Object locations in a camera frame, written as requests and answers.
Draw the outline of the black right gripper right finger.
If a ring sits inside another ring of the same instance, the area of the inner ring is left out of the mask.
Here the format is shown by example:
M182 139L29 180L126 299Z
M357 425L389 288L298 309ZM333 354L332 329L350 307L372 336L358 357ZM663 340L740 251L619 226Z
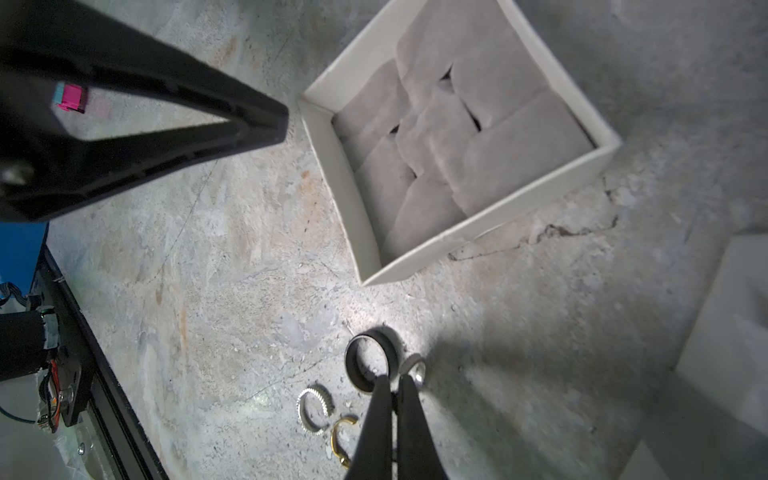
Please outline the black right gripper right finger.
M397 392L397 465L399 479L447 479L409 375L399 378Z

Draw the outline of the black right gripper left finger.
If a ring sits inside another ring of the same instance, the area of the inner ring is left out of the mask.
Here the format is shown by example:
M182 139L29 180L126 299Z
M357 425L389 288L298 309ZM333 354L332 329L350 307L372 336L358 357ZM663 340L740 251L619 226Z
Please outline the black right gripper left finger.
M392 414L390 381L385 376L379 376L374 382L371 401L346 480L392 478Z

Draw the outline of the small white bow gift box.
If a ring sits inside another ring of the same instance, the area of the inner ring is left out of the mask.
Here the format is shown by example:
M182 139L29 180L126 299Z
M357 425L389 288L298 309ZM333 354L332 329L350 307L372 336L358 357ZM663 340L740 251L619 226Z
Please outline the small white bow gift box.
M624 479L767 476L767 237L731 239Z

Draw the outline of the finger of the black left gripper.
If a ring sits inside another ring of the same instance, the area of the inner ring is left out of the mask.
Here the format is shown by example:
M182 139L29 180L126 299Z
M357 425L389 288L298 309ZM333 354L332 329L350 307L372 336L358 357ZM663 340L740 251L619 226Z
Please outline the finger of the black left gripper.
M46 222L182 169L283 142L289 112L228 74L246 1L5 1L1 218ZM88 89L85 113L53 103Z

